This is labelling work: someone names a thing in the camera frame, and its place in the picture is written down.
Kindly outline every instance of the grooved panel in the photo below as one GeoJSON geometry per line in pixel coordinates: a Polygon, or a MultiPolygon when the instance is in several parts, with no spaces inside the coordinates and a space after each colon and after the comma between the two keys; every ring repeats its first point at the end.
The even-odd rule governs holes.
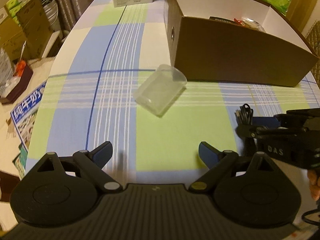
{"type": "Polygon", "coordinates": [[[223,217],[208,195],[184,185],[129,184],[121,193],[103,195],[81,221],[59,228],[20,223],[3,240],[280,240],[293,225],[254,229],[223,217]]]}

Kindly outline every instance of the orange object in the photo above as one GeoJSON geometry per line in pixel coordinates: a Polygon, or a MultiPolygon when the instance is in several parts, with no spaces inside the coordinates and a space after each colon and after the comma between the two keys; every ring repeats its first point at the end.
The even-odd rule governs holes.
{"type": "Polygon", "coordinates": [[[21,77],[26,65],[27,65],[27,63],[24,60],[21,60],[19,63],[17,63],[15,76],[21,77]]]}

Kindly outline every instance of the white bucket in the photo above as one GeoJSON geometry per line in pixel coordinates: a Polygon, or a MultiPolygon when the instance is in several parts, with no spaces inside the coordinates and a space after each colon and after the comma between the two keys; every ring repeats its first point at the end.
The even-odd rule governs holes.
{"type": "Polygon", "coordinates": [[[58,4],[56,0],[52,0],[51,3],[45,5],[44,7],[45,15],[48,18],[50,26],[53,31],[61,31],[60,21],[58,19],[58,4]]]}

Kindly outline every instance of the clear plastic container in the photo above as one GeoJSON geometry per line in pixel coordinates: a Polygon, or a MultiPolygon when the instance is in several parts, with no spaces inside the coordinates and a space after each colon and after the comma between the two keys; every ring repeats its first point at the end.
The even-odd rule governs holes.
{"type": "Polygon", "coordinates": [[[157,116],[163,115],[187,84],[178,69],[160,65],[134,92],[136,102],[157,116]]]}

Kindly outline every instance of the checkered tablecloth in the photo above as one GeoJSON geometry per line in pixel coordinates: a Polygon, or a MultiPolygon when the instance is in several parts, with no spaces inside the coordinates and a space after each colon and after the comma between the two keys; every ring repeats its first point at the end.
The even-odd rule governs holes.
{"type": "Polygon", "coordinates": [[[46,152],[69,156],[111,141],[104,170],[121,183],[189,184],[206,170],[198,145],[239,151],[234,112],[244,103],[255,116],[319,107],[311,73],[295,88],[188,82],[162,117],[132,94],[160,64],[170,64],[163,0],[114,8],[94,0],[70,32],[52,66],[38,111],[27,171],[46,152]]]}

